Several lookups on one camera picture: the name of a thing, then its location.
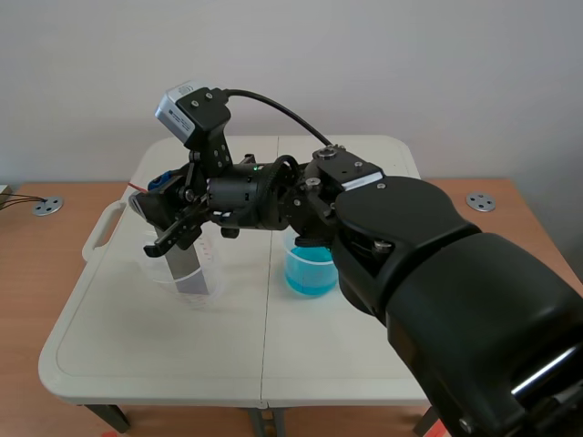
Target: red wire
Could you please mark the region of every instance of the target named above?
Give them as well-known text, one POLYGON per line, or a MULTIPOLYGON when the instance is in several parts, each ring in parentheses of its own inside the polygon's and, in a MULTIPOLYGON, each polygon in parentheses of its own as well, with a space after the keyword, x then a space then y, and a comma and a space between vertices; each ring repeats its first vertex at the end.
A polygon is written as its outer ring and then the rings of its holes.
POLYGON ((132 187, 133 189, 136 189, 137 191, 140 191, 142 193, 147 193, 148 191, 145 188, 142 187, 138 187, 137 185, 132 184, 131 182, 128 182, 128 185, 130 187, 132 187))

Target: cup with blue liquid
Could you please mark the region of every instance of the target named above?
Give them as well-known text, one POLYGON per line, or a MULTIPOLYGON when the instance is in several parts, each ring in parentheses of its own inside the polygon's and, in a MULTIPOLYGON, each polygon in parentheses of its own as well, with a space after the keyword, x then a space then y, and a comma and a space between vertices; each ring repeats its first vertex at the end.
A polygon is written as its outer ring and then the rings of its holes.
POLYGON ((327 248, 299 248, 291 229, 283 232, 284 276, 288 285, 304 296, 318 297, 336 286, 338 270, 327 248))

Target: blue part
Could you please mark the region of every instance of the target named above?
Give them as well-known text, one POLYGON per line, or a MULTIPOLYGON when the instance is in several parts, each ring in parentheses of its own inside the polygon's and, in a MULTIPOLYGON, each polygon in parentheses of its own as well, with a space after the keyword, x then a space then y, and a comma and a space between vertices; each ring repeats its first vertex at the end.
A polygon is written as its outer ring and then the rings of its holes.
POLYGON ((164 185, 166 182, 169 181, 172 171, 169 170, 166 173, 163 173, 162 175, 158 176, 155 179, 152 179, 149 181, 148 183, 148 191, 154 189, 154 188, 158 188, 162 185, 164 185))
MULTIPOLYGON (((313 262, 332 261, 327 248, 293 248, 296 257, 313 262)), ((308 264, 301 262, 289 253, 285 259, 285 279, 288 285, 305 296, 317 297, 336 286, 338 270, 330 264, 308 264)))

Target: clear container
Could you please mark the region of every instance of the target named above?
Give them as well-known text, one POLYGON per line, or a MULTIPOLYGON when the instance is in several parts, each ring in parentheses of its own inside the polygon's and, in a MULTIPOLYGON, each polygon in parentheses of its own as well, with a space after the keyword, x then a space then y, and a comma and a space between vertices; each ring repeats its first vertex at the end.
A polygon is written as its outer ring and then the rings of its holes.
POLYGON ((189 249, 190 253, 175 246, 165 257, 150 258, 143 247, 152 244, 157 237, 154 230, 143 232, 137 244, 136 261, 149 279, 191 308, 203 308, 220 296, 225 288, 222 266, 204 233, 189 249), (197 254, 198 263, 192 250, 197 254))
POLYGON ((304 296, 318 297, 336 286, 338 270, 327 248, 299 248, 295 245, 296 232, 283 232, 285 248, 285 281, 292 290, 304 296))

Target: table seam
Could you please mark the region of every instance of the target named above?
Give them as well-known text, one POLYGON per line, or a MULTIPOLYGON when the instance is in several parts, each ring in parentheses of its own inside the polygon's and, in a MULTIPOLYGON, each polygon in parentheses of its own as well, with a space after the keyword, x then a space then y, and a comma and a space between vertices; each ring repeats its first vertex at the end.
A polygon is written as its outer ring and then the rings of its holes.
MULTIPOLYGON (((275 157, 280 155, 280 136, 277 136, 277 145, 275 147, 275 157)), ((270 281, 271 281, 271 250, 273 249, 273 231, 271 232, 270 238, 270 257, 269 257, 269 267, 267 269, 267 296, 265 298, 265 325, 263 328, 263 354, 261 356, 261 378, 259 385, 259 400, 263 402, 263 372, 265 370, 265 344, 267 341, 267 314, 270 304, 270 281)))

